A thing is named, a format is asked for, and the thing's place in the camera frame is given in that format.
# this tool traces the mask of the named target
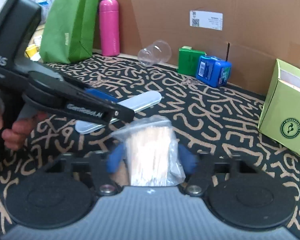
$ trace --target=pink thermos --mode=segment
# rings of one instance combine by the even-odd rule
[[[102,55],[119,55],[119,4],[116,0],[102,0],[100,2],[99,28]]]

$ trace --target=small green box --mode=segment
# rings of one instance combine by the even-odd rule
[[[277,59],[258,130],[300,155],[300,69]]]
[[[178,73],[195,76],[201,55],[206,56],[207,54],[204,51],[194,50],[188,46],[183,46],[179,49]]]

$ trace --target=black patterned fabric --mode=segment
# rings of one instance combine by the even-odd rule
[[[136,60],[121,57],[94,54],[75,65],[51,66],[119,100],[149,90],[159,91],[162,101],[137,113],[135,118],[164,115],[171,120],[179,142],[193,153],[210,152],[221,158],[240,155],[291,187],[298,205],[288,228],[300,238],[300,157],[258,132],[265,97],[231,85],[211,88],[176,73],[173,68],[143,67]],[[116,122],[91,134],[79,135],[74,130],[75,122],[51,116],[39,123],[27,139],[28,152],[11,152],[0,163],[0,235],[13,226],[4,208],[9,187],[17,187],[25,176],[31,176],[60,153],[85,155],[90,151],[110,150],[116,143],[110,133],[123,126],[122,122]],[[213,182],[217,184],[224,179],[213,177]]]

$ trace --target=black disc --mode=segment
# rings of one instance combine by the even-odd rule
[[[287,223],[295,200],[288,188],[268,175],[230,179],[209,192],[209,203],[221,220],[248,230]]]
[[[11,188],[6,208],[18,224],[60,228],[82,218],[92,204],[87,186],[64,173],[40,173]]]

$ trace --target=bag of toothpicks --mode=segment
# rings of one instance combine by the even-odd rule
[[[125,145],[131,186],[176,186],[185,180],[170,120],[152,116],[133,121],[112,136]]]

